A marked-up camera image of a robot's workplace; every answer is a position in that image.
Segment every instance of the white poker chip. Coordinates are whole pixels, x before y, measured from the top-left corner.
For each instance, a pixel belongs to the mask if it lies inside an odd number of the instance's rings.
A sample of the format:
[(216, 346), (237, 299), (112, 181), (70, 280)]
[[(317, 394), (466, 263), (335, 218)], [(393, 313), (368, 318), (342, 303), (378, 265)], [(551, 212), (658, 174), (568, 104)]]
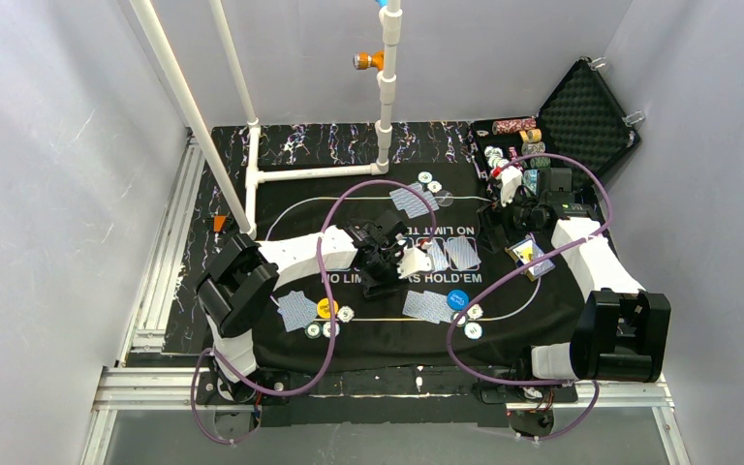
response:
[(483, 316), (483, 309), (478, 304), (472, 305), (469, 307), (469, 310), (466, 311), (466, 316), (469, 317), (469, 320), (477, 320)]
[(306, 337), (310, 339), (321, 337), (321, 325), (318, 325), (317, 323), (310, 323), (304, 331), (306, 332)]
[(480, 339), (483, 336), (483, 328), (474, 322), (469, 322), (463, 327), (463, 333), (469, 339)]
[[(451, 320), (452, 321), (454, 321), (454, 319), (457, 318), (458, 313), (460, 313), (460, 312), (451, 312)], [(461, 318), (460, 321), (457, 322), (457, 326), (458, 327), (465, 326), (468, 321), (469, 321), (469, 318), (466, 315), (464, 315), (463, 318)]]
[(352, 318), (355, 317), (355, 310), (351, 309), (350, 307), (341, 307), (338, 310), (338, 314), (336, 315), (338, 317), (338, 320), (341, 321), (341, 323), (348, 323), (352, 320)]
[[(324, 323), (324, 336), (326, 337), (332, 337), (331, 326), (329, 326), (329, 324), (330, 322)], [(339, 325), (338, 323), (335, 323), (335, 335), (337, 336), (340, 333), (341, 333), (341, 325)]]

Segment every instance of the blue button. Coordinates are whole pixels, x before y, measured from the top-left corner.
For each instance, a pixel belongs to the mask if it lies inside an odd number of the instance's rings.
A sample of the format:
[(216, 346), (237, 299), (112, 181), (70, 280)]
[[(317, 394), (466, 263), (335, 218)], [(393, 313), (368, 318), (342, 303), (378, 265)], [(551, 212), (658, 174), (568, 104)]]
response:
[(455, 312), (459, 312), (469, 305), (469, 296), (463, 291), (455, 289), (447, 295), (447, 303)]

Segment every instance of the yellow button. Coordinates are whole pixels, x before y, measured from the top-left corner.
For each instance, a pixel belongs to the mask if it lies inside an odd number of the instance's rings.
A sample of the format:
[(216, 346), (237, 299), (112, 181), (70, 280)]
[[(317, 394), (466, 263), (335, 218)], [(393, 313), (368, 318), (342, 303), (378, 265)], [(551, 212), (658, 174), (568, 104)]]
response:
[[(335, 304), (334, 308), (332, 309), (332, 312), (337, 314), (338, 313), (338, 302), (336, 300), (333, 300), (332, 303)], [(329, 318), (329, 299), (328, 298), (322, 298), (321, 301), (318, 302), (318, 317)]]

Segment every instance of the orange object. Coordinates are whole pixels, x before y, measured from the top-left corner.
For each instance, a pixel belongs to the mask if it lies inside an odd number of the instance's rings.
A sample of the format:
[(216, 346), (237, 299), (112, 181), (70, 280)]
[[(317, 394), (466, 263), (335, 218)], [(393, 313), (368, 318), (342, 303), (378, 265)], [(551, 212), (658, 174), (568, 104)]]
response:
[(374, 66), (378, 69), (378, 71), (384, 70), (384, 51), (378, 50), (374, 55), (369, 55), (369, 53), (356, 53), (355, 59), (353, 60), (353, 63), (355, 64), (356, 70), (365, 70), (369, 67)]
[(225, 215), (215, 215), (215, 218), (212, 220), (212, 230), (216, 233), (220, 233), (226, 224), (227, 217)]

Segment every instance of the black case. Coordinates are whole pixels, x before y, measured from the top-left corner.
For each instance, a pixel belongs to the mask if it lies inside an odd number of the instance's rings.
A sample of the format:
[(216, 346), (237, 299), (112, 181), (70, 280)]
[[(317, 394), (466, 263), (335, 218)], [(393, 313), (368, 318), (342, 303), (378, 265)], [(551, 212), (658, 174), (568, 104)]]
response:
[[(590, 62), (590, 58), (582, 57), (572, 65), (535, 118), (546, 152), (574, 158), (605, 180), (604, 175), (640, 144), (640, 135), (624, 121), (627, 113), (617, 103), (600, 73), (589, 66)], [(523, 141), (519, 134), (492, 134), (492, 123), (502, 119), (514, 117), (475, 121), (471, 125), (472, 149), (476, 152), (475, 160), (481, 177), (488, 170), (483, 157), (487, 146), (500, 147), (505, 155), (508, 155), (507, 148), (513, 146), (517, 154), (521, 154)], [(486, 131), (488, 136), (478, 136), (478, 131)], [(565, 165), (552, 161), (553, 167)], [(576, 191), (591, 183), (585, 173), (573, 170), (573, 188)]]

